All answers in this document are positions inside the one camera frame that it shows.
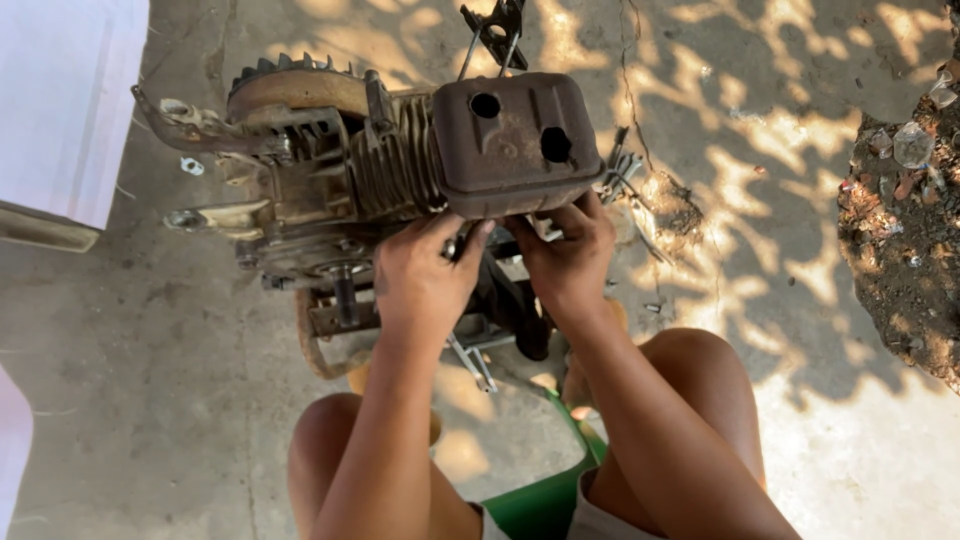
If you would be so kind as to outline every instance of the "hand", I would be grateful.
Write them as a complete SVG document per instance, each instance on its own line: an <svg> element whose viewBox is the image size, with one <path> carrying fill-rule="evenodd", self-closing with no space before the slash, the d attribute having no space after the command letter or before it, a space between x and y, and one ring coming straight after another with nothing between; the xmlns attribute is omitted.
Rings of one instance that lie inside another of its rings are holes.
<svg viewBox="0 0 960 540"><path fill-rule="evenodd" d="M377 247L373 292L381 338L388 337L391 346L436 346L439 351L467 308L495 224L475 223L457 261L441 257L444 242L463 224L464 218L447 209L432 219L418 219Z"/></svg>
<svg viewBox="0 0 960 540"><path fill-rule="evenodd" d="M558 323L588 315L604 306L603 287L613 255L616 231L592 190L572 205L543 213L564 232L547 242L521 216L508 217L504 227L516 238L530 284Z"/></svg>

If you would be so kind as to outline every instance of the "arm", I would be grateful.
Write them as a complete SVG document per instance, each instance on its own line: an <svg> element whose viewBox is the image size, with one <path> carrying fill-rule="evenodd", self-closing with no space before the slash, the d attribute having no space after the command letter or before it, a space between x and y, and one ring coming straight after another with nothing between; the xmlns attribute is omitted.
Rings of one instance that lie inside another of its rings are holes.
<svg viewBox="0 0 960 540"><path fill-rule="evenodd" d="M382 332L353 432L313 527L313 540L427 536L433 374L467 306L493 221L476 224L457 262L440 256L464 220L414 222L377 249Z"/></svg>
<svg viewBox="0 0 960 540"><path fill-rule="evenodd" d="M596 195L548 214L564 239L507 227L531 283L581 359L632 491L670 538L798 538L727 443L677 394L603 299L615 233Z"/></svg>

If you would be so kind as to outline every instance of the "person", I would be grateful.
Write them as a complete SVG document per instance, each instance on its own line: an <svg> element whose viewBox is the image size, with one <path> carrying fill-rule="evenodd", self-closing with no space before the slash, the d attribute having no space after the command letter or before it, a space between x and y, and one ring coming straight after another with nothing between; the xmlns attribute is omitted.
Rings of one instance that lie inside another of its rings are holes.
<svg viewBox="0 0 960 540"><path fill-rule="evenodd" d="M690 329L635 345L603 296L615 232L597 196L589 191L547 217L563 239L548 243L519 217L504 225L610 436L600 467L580 479L567 538L799 538L765 493L753 390L731 346ZM364 397L314 402L290 445L288 490L301 540L507 538L486 510L460 498L427 452L434 371L494 227L474 224L460 258L442 258L463 224L447 211L377 249L382 331Z"/></svg>

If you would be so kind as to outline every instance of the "green stool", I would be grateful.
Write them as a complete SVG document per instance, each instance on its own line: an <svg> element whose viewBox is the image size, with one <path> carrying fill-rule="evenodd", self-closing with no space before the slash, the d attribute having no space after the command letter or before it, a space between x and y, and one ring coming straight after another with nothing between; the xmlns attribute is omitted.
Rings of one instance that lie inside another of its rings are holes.
<svg viewBox="0 0 960 540"><path fill-rule="evenodd" d="M545 388L544 394L563 415L587 455L572 469L483 501L493 520L512 540L566 538L577 506L577 479L584 471L599 466L607 454L603 439L589 424L570 417L557 392Z"/></svg>

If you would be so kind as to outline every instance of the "white shorts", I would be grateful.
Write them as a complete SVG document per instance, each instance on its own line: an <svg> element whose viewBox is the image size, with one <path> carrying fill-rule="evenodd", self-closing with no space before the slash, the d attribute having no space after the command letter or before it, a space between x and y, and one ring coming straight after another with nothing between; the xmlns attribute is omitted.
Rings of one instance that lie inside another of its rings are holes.
<svg viewBox="0 0 960 540"><path fill-rule="evenodd" d="M593 484L596 475L597 469L590 469L580 475L577 481L577 509L573 512L573 520L570 522L570 531L566 534L566 540L665 540L640 530L591 504L584 497L584 491ZM510 537L496 525L486 508L483 508L481 540L510 540Z"/></svg>

